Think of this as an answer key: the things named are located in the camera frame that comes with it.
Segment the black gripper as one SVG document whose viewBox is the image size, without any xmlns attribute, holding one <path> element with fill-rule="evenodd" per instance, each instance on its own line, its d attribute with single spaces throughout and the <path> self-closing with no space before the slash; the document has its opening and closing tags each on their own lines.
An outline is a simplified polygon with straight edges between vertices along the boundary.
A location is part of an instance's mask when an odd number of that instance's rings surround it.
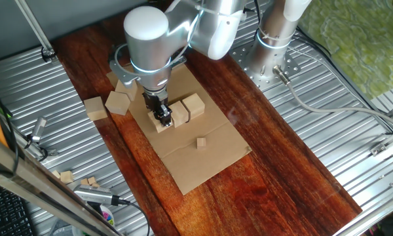
<svg viewBox="0 0 393 236">
<path fill-rule="evenodd" d="M 169 127 L 172 124 L 172 110 L 168 107 L 168 93 L 166 90 L 148 91 L 142 94 L 147 109 L 150 109 L 155 119 L 160 122 L 163 127 Z"/>
</svg>

